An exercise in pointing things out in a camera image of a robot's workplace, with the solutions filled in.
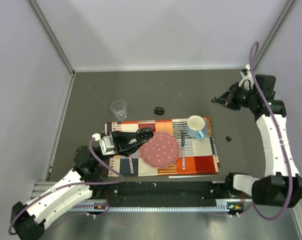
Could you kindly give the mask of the black earbud charging case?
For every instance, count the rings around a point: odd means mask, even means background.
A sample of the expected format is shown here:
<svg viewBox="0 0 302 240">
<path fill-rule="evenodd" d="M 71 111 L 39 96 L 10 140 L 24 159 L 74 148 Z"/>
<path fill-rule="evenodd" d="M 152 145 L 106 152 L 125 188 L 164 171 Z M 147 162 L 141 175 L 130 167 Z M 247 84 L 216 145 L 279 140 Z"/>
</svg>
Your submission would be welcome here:
<svg viewBox="0 0 302 240">
<path fill-rule="evenodd" d="M 156 115 L 163 115 L 164 113 L 165 113 L 165 109 L 164 108 L 162 108 L 162 107 L 155 107 L 155 109 L 154 109 L 154 113 L 156 114 Z"/>
</svg>

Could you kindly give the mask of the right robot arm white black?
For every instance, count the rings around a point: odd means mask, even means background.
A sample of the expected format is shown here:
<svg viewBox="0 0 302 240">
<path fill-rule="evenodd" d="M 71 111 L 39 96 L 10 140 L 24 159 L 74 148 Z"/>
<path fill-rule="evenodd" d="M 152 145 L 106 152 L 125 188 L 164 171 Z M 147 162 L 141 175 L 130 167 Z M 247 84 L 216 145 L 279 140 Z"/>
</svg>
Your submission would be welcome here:
<svg viewBox="0 0 302 240">
<path fill-rule="evenodd" d="M 234 83 L 226 93 L 212 99 L 212 103 L 231 110 L 251 110 L 265 155 L 263 178 L 231 172 L 225 179 L 224 192 L 230 198 L 244 192 L 256 205 L 293 208 L 302 198 L 302 177 L 290 152 L 285 105 L 274 98 L 274 76 L 256 75 L 256 80 L 253 83 L 246 79 L 243 85 Z"/>
</svg>

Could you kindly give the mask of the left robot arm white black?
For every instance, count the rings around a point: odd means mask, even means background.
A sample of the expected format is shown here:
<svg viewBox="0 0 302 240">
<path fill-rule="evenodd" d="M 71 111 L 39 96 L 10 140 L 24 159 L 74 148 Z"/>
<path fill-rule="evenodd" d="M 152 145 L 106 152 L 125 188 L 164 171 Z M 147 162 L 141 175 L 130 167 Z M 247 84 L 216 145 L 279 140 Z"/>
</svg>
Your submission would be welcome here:
<svg viewBox="0 0 302 240">
<path fill-rule="evenodd" d="M 112 131 L 95 133 L 88 146 L 75 154 L 75 166 L 43 194 L 12 207 L 8 233 L 22 240 L 38 240 L 51 224 L 79 203 L 103 195 L 104 187 L 119 184 L 124 177 L 112 169 L 106 160 L 115 156 L 130 156 L 154 136 L 152 128 L 136 132 Z"/>
</svg>

